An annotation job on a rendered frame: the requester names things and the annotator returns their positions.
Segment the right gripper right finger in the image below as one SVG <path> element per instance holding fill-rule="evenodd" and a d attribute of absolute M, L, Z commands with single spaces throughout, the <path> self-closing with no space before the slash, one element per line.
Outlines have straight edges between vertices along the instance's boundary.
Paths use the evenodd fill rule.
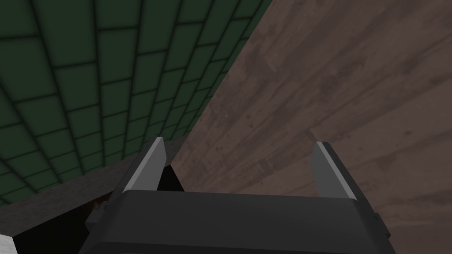
<path fill-rule="evenodd" d="M 363 193 L 329 143 L 314 144 L 310 170 L 320 197 L 364 200 Z"/>

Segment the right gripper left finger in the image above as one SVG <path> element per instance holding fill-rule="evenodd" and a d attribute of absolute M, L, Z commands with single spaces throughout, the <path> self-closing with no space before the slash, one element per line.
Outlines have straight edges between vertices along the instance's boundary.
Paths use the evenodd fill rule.
<path fill-rule="evenodd" d="M 153 143 L 140 152 L 124 177 L 114 189 L 114 194 L 130 190 L 155 191 L 166 163 L 163 137 L 156 137 Z"/>

